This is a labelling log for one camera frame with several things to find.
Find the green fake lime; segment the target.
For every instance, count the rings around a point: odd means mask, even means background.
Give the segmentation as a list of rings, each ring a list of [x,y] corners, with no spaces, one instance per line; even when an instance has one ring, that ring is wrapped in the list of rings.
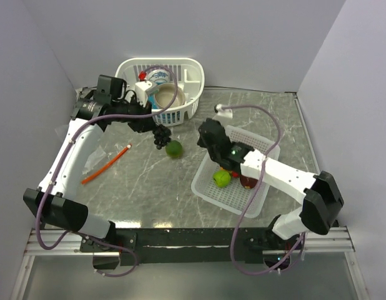
[[[212,178],[218,188],[227,187],[231,181],[231,175],[225,170],[215,172]]]

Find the red fake apple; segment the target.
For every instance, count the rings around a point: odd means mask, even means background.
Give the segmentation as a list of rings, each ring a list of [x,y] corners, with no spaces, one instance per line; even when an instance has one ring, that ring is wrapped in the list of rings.
[[[253,189],[258,182],[258,180],[255,178],[246,177],[243,175],[239,177],[239,180],[240,180],[241,186],[245,189]]]

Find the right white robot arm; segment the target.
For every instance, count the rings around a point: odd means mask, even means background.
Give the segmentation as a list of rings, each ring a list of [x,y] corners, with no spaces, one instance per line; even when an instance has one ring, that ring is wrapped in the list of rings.
[[[207,149],[209,157],[227,171],[266,183],[296,200],[301,207],[274,218],[266,234],[267,244],[282,248],[289,238],[312,232],[326,235],[344,200],[331,173],[301,171],[267,157],[252,146],[232,142],[219,121],[206,119],[199,127],[198,146]]]

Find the green yellow fake mango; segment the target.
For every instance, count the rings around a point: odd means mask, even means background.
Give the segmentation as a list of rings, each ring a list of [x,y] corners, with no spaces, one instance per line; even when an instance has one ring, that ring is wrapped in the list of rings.
[[[171,140],[165,147],[166,154],[172,158],[180,158],[183,155],[184,149],[179,141]]]

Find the dark fake grapes bunch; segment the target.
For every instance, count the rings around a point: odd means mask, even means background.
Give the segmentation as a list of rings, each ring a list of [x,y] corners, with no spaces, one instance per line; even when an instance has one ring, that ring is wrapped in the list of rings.
[[[152,133],[154,135],[154,144],[157,149],[166,147],[171,141],[171,130],[162,124],[158,124]]]

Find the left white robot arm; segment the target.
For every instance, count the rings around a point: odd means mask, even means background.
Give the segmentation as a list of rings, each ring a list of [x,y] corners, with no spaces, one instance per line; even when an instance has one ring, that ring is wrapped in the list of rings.
[[[119,77],[100,75],[95,90],[80,97],[71,114],[64,142],[49,172],[36,189],[26,189],[23,200],[35,216],[35,230],[43,224],[65,232],[94,237],[103,251],[117,244],[116,225],[89,212],[74,200],[82,170],[106,128],[113,122],[127,123],[138,133],[157,127],[148,101],[158,86],[140,73],[132,89]]]

